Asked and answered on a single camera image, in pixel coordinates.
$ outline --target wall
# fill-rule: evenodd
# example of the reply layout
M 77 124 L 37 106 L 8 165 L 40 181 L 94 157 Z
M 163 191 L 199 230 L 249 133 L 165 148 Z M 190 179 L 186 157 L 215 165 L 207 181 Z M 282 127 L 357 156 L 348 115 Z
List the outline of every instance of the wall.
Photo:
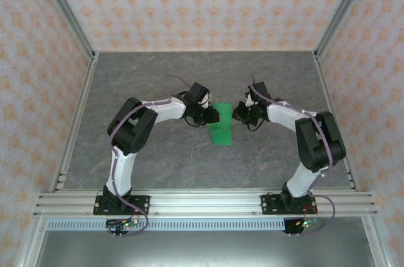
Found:
M 341 0 L 68 0 L 95 50 L 313 50 Z
M 376 192 L 404 264 L 404 0 L 356 0 L 321 65 L 359 184 Z
M 0 0 L 0 13 L 0 266 L 15 266 L 88 60 L 53 0 Z

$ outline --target enclosure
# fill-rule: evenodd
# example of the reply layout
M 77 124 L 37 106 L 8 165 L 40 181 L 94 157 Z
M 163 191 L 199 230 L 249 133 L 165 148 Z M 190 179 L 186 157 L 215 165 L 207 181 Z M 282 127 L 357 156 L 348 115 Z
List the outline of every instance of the enclosure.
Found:
M 2 266 L 404 263 L 404 0 L 1 0 L 1 9 Z M 329 110 L 347 156 L 313 190 L 335 204 L 316 198 L 327 228 L 288 239 L 288 215 L 261 211 L 260 196 L 279 193 L 299 165 L 293 131 L 233 120 L 231 146 L 220 146 L 209 126 L 181 119 L 155 125 L 136 157 L 132 194 L 150 196 L 149 227 L 112 240 L 93 215 L 111 168 L 107 127 L 129 97 L 189 90 L 163 82 L 170 74 L 232 110 L 251 75 L 272 98 Z

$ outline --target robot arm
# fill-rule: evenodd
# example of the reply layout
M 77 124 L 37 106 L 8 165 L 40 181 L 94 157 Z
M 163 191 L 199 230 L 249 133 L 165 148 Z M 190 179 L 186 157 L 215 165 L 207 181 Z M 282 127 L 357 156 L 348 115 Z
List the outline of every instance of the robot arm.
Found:
M 194 124 L 202 126 L 219 121 L 219 114 L 210 103 L 210 92 L 199 83 L 194 83 L 188 92 L 174 95 L 170 100 L 141 102 L 137 98 L 129 98 L 117 113 L 108 127 L 111 135 L 118 124 L 136 107 L 146 105 L 136 111 L 113 135 L 112 145 L 117 152 L 115 171 L 113 168 L 116 153 L 112 152 L 112 164 L 109 179 L 104 186 L 103 197 L 115 209 L 123 211 L 126 205 L 116 196 L 113 188 L 112 172 L 116 190 L 124 199 L 131 194 L 131 174 L 134 160 L 144 147 L 154 124 L 169 119 L 184 119 L 190 117 Z
M 253 84 L 262 96 L 271 99 L 263 82 Z M 319 131 L 307 113 L 299 112 L 284 100 L 276 98 L 264 100 L 249 87 L 246 102 L 239 102 L 232 117 L 243 124 L 257 126 L 258 121 L 281 124 L 296 133 L 300 164 L 293 177 L 282 187 L 280 199 L 286 212 L 301 211 L 304 201 L 311 202 L 309 190 L 319 175 L 329 167 L 325 145 Z M 308 112 L 321 126 L 330 148 L 333 165 L 345 157 L 346 151 L 340 132 L 332 114 L 328 111 Z

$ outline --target green object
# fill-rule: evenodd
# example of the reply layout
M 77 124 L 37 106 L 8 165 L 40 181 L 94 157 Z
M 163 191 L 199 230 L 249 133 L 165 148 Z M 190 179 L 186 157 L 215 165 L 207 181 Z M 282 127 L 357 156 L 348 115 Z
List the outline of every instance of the green object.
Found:
M 214 103 L 220 114 L 220 122 L 209 125 L 210 138 L 213 144 L 230 146 L 232 144 L 232 111 L 230 103 Z

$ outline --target gray marble surface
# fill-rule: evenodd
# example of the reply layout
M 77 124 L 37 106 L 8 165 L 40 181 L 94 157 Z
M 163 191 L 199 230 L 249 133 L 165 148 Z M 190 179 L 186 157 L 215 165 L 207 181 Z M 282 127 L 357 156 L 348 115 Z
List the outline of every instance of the gray marble surface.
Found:
M 111 161 L 107 126 L 129 97 L 159 100 L 161 79 L 178 74 L 209 88 L 214 102 L 244 100 L 250 74 L 273 97 L 306 110 L 327 109 L 310 52 L 128 52 L 101 53 L 86 102 L 65 188 L 102 188 Z M 167 79 L 172 93 L 187 90 Z M 136 157 L 133 188 L 281 187 L 299 164 L 295 134 L 266 122 L 252 133 L 232 122 L 232 146 L 211 143 L 207 127 L 183 120 L 157 124 Z M 319 181 L 347 187 L 342 163 Z

